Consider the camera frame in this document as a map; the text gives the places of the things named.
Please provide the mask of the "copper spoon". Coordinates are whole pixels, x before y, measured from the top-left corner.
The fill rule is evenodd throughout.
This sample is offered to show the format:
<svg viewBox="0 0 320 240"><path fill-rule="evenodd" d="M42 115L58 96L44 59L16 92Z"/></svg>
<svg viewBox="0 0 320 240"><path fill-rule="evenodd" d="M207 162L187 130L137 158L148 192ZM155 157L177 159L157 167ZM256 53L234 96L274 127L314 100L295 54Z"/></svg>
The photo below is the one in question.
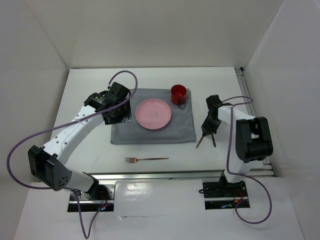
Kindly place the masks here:
<svg viewBox="0 0 320 240"><path fill-rule="evenodd" d="M214 134L213 133L211 133L211 139L212 139L212 144L213 144L213 146L216 148L216 141L215 141L215 138L214 138Z"/></svg>

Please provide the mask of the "pink plate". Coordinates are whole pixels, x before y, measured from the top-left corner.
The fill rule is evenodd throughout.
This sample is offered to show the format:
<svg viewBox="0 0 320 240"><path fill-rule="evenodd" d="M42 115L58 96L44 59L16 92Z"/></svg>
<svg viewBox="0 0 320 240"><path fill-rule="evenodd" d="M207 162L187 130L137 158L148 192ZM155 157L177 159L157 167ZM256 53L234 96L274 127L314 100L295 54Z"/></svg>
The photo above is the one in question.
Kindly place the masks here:
<svg viewBox="0 0 320 240"><path fill-rule="evenodd" d="M140 126L148 130L165 127L172 118L170 106L158 98L142 101L135 111L135 118Z"/></svg>

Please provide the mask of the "grey cloth placemat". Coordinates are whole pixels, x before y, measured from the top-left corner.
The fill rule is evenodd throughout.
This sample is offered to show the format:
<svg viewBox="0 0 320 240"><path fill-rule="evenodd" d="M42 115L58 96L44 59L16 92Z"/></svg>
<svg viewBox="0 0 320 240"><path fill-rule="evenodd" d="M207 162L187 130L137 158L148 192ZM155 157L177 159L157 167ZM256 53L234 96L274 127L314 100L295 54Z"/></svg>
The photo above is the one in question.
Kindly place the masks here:
<svg viewBox="0 0 320 240"><path fill-rule="evenodd" d="M160 99L170 106L171 120L163 128L146 129L137 122L136 109L140 103L148 99ZM186 102L178 106L171 102L169 89L139 88L130 99L130 106L132 122L111 126L111 144L185 144L196 142L192 94L189 89L186 92Z"/></svg>

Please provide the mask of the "red mug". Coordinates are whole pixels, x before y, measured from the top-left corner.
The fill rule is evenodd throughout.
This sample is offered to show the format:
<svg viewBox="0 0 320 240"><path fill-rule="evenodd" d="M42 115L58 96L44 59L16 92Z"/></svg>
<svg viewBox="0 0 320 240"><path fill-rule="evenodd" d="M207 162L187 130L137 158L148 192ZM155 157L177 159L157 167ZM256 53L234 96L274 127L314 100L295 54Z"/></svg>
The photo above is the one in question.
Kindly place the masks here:
<svg viewBox="0 0 320 240"><path fill-rule="evenodd" d="M181 84L172 86L170 90L170 99L174 105L181 106L185 103L187 96L187 89Z"/></svg>

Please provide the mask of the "copper fork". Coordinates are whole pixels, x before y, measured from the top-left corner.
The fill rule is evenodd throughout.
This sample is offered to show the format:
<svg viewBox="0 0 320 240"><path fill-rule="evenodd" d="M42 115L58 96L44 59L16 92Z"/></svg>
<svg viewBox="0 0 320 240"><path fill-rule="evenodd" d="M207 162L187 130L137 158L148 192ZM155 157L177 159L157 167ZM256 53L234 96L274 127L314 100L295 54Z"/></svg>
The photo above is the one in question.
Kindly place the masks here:
<svg viewBox="0 0 320 240"><path fill-rule="evenodd" d="M135 158L135 157L126 157L124 161L126 163L137 163L139 161L157 161L157 160L168 160L168 157L152 157L152 158Z"/></svg>

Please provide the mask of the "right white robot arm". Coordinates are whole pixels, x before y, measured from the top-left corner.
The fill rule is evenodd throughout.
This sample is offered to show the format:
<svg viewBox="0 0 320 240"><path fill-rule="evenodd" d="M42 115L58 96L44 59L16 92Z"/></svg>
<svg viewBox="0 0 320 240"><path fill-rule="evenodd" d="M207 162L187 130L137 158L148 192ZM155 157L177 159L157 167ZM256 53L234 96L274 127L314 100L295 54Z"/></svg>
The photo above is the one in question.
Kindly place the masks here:
<svg viewBox="0 0 320 240"><path fill-rule="evenodd" d="M237 104L220 100L218 95L206 98L207 116L201 125L202 138L213 137L222 122L230 126L226 170L214 186L204 187L206 197L233 197L244 187L244 178L258 162L273 153L268 120L235 109Z"/></svg>

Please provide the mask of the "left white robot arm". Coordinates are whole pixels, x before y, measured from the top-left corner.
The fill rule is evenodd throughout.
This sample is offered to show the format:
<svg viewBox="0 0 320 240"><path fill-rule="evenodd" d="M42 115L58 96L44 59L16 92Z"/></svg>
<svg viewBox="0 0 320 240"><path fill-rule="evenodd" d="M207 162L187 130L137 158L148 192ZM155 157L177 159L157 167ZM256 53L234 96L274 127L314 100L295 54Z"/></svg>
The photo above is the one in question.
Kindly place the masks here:
<svg viewBox="0 0 320 240"><path fill-rule="evenodd" d="M75 117L75 124L62 129L42 147L28 150L31 174L54 191L64 188L80 191L88 200L97 197L105 187L92 175L69 170L69 157L86 136L102 123L114 125L132 121L129 97L131 91L114 82L108 90L91 94Z"/></svg>

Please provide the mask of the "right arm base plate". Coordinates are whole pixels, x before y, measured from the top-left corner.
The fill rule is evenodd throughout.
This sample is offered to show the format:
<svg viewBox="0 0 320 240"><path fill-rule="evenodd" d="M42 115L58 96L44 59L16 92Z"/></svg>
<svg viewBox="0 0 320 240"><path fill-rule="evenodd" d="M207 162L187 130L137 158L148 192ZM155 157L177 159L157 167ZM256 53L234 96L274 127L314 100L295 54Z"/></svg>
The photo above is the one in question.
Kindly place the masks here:
<svg viewBox="0 0 320 240"><path fill-rule="evenodd" d="M244 181L240 183L203 182L198 191L204 197L206 210L250 208L247 187Z"/></svg>

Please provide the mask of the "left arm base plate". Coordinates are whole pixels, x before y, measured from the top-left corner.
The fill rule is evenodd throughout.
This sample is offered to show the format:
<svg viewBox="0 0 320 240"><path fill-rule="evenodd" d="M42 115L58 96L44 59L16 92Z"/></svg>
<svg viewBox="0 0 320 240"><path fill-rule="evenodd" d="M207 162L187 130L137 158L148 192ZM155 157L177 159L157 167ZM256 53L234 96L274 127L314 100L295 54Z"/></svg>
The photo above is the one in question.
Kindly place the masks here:
<svg viewBox="0 0 320 240"><path fill-rule="evenodd" d="M81 212L93 213L97 210L101 212L113 212L115 208L115 190L115 181L103 181L95 196L90 196L88 193L76 190Z"/></svg>

